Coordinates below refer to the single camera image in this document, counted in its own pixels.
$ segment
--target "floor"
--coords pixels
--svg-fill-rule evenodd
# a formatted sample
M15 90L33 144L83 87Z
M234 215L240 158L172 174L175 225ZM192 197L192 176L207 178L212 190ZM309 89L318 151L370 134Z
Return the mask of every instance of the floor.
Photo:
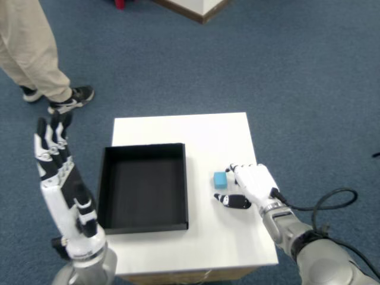
M233 0L204 26L148 0L123 11L112 0L41 3L61 69L73 86L96 89L69 130L94 193L113 118L247 112L257 160L293 204L359 191L357 203L318 221L380 267L380 160L371 157L380 151L379 1ZM64 262L50 248L58 231L32 143L48 103L23 102L2 71L0 86L0 284L49 284ZM300 284L295 263L278 256L278 266L215 284Z

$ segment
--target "white furniture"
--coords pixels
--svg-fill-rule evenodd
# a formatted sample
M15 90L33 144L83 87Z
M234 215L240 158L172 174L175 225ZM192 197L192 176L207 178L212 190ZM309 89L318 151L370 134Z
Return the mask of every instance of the white furniture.
M116 118L113 146L185 143L189 229L108 236L118 256L116 274L157 274L256 268L277 264L274 244L255 206L224 207L214 193L239 193L232 173L228 189L213 188L213 173L230 163L255 163L245 113Z

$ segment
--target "blue block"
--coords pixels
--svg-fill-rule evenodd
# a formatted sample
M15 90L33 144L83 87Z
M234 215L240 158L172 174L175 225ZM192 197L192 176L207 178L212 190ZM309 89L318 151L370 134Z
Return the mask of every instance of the blue block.
M227 188L226 172L214 172L214 187L215 189Z

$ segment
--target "leg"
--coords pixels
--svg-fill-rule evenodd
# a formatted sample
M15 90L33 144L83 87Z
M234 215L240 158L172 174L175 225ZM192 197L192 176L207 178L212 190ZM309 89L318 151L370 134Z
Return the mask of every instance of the leg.
M26 102L33 103L38 101L42 97L42 93L36 90L37 87L26 76L24 71L18 66L8 52L3 40L0 36L0 67L4 72L24 91L23 99Z
M14 61L0 36L0 67L18 85L35 90L36 86Z
M33 86L51 101L70 98L70 80L58 68L55 39L38 0L0 0L0 35Z

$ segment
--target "black box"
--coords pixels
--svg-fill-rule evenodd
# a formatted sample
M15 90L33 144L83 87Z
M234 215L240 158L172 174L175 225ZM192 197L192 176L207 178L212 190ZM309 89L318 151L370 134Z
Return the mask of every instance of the black box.
M97 213L106 234L188 229L185 145L106 147Z

